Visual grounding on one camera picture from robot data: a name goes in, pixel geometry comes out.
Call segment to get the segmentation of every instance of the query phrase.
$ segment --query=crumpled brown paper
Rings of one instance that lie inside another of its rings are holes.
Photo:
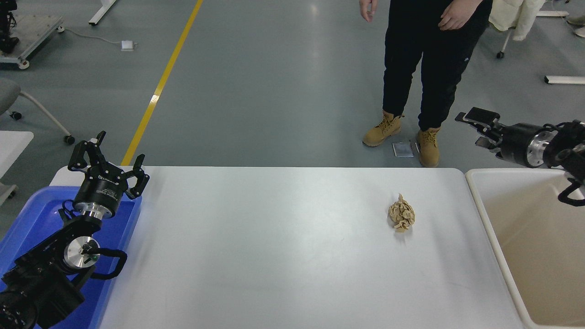
[[[398,232],[406,231],[412,224],[414,224],[414,210],[404,200],[402,194],[398,195],[398,201],[388,209],[388,215],[394,222],[394,228]]]

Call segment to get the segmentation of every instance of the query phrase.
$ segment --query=white power adapter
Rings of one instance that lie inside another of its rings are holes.
[[[131,40],[122,41],[123,52],[131,52],[132,50],[134,50],[134,42],[132,42]]]

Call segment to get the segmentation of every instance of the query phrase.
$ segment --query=cart wheel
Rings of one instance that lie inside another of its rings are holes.
[[[22,114],[20,114],[19,112],[13,112],[10,113],[10,117],[16,121],[22,119]]]
[[[20,63],[18,63],[18,68],[21,70],[26,70],[27,68],[29,68],[30,66],[30,62],[27,60],[21,61]]]
[[[72,145],[73,143],[75,143],[75,137],[73,137],[73,136],[71,136],[71,135],[68,135],[68,136],[65,136],[65,137],[63,138],[63,141],[64,141],[65,143],[67,143],[68,145]]]

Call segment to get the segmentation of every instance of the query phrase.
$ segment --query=blue plastic tray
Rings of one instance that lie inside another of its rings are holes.
[[[79,187],[49,186],[30,197],[0,242],[0,276],[14,267],[16,258],[63,227],[57,211],[63,200],[74,199],[78,190]],[[130,200],[124,196],[116,215],[103,221],[102,229],[93,235],[102,248],[126,250],[140,213],[141,200]],[[110,273],[115,268],[115,261],[110,257],[101,257],[96,266],[97,273]],[[52,328],[96,329],[104,315],[112,281],[88,280],[81,289],[85,302]],[[0,281],[0,292],[4,289],[6,284]]]

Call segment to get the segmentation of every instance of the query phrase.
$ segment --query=white plastic bin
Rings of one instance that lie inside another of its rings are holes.
[[[474,169],[466,178],[524,324],[585,328],[585,207],[557,200],[570,184],[564,172]]]

